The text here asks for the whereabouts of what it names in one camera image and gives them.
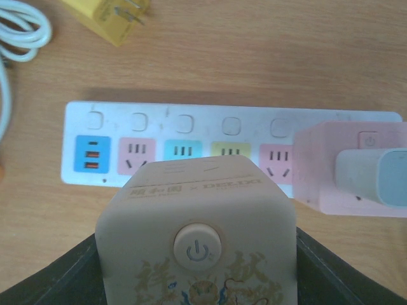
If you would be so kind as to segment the pink cube socket adapter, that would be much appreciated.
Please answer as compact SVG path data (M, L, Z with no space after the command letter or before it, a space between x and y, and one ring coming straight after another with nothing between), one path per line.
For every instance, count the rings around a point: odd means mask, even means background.
M329 215L406 217L406 123L327 121L293 142L293 198Z

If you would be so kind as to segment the white usb charger with cable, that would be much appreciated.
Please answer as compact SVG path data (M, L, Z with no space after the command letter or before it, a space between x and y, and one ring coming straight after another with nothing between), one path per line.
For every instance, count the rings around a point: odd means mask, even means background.
M406 148L347 149L335 161L336 187L388 207L406 206Z

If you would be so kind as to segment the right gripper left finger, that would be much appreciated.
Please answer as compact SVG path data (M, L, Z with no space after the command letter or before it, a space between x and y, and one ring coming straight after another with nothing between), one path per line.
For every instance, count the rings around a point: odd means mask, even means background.
M95 236L1 292L1 304L106 304Z

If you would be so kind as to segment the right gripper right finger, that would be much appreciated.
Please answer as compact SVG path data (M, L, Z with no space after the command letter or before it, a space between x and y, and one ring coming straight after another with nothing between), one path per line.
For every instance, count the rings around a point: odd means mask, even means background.
M296 243L298 304L406 304L300 228Z

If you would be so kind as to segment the beige cube socket adapter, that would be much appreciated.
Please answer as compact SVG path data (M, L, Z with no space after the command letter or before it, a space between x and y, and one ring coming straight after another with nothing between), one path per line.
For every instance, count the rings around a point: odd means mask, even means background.
M296 304L292 201L244 156L142 166L95 227L108 304Z

